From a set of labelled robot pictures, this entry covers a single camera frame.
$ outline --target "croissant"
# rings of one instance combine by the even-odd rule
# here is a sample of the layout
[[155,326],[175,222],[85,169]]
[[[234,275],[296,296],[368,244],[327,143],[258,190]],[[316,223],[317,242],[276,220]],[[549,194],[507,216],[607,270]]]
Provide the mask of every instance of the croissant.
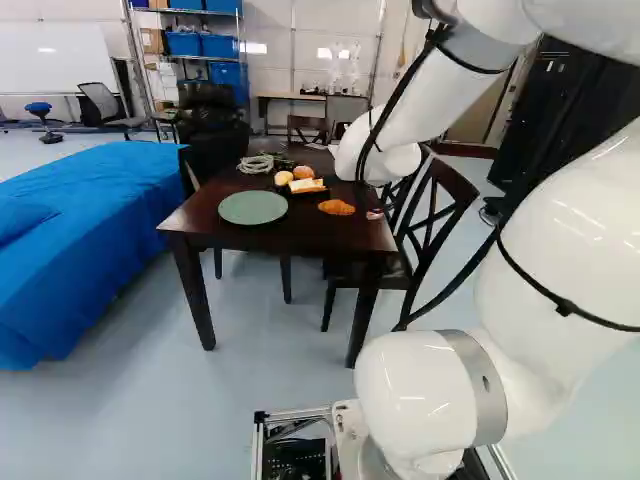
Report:
[[349,205],[342,200],[327,200],[318,205],[318,209],[329,215],[353,215],[356,211],[356,207]]

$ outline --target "blue pillow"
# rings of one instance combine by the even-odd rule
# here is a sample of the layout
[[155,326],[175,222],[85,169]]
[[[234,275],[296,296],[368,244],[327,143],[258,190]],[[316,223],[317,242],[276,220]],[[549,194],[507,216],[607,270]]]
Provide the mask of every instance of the blue pillow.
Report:
[[59,213],[46,205],[21,198],[0,196],[0,247]]

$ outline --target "light gray floor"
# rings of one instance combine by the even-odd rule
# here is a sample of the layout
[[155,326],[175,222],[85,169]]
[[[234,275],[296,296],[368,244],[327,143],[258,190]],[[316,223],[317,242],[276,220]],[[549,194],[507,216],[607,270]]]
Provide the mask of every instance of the light gray floor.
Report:
[[[118,135],[67,135],[44,146],[36,134],[0,134],[0,177]],[[138,138],[154,138],[145,135]],[[448,160],[476,183],[490,162]],[[437,259],[425,300],[488,234],[470,211]],[[48,480],[246,479],[254,410],[327,404],[354,395],[342,367],[355,291],[340,291],[328,333],[319,331],[319,263],[296,259],[294,304],[282,301],[274,258],[225,252],[224,277],[203,267],[219,347],[198,342],[177,270],[160,256],[116,301],[69,359],[0,374],[0,478]],[[381,293],[369,338],[398,319],[402,295]],[[478,324],[467,282],[414,328]],[[567,346],[570,355],[571,346]],[[587,382],[549,431],[504,445],[521,480],[636,479],[640,348],[617,355]]]

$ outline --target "table leg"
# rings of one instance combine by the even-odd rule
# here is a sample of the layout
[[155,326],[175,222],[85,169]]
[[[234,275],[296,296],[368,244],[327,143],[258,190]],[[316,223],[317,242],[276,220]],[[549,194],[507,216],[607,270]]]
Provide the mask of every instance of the table leg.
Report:
[[364,283],[358,291],[358,301],[356,311],[353,316],[353,326],[349,337],[349,351],[345,359],[345,367],[354,368],[356,359],[362,350],[364,340],[367,336],[371,315],[376,305],[378,297],[379,279],[382,274],[382,263],[370,261],[364,271]]
[[291,303],[291,257],[280,257],[280,274],[284,303],[289,305]]
[[258,116],[264,118],[264,134],[269,135],[269,98],[258,99]]
[[213,249],[213,266],[216,273],[216,278],[220,280],[222,278],[222,249]]
[[216,345],[216,336],[213,331],[209,300],[202,276],[200,253],[189,244],[186,235],[171,234],[169,244],[178,265],[182,287],[189,302],[202,348],[213,350]]

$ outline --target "blue stool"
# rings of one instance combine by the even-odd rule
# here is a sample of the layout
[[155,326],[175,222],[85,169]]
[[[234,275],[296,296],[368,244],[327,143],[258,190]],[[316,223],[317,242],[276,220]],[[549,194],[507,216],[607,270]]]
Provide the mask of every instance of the blue stool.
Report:
[[36,117],[38,117],[40,120],[42,120],[42,126],[44,127],[44,130],[46,132],[42,137],[40,137],[40,141],[42,143],[49,145],[51,143],[60,143],[62,140],[64,140],[64,137],[60,133],[53,133],[52,131],[49,130],[49,127],[47,127],[46,117],[47,115],[49,115],[49,112],[51,111],[50,103],[33,102],[28,105],[25,105],[24,109],[27,112],[31,113],[32,115],[35,115]]

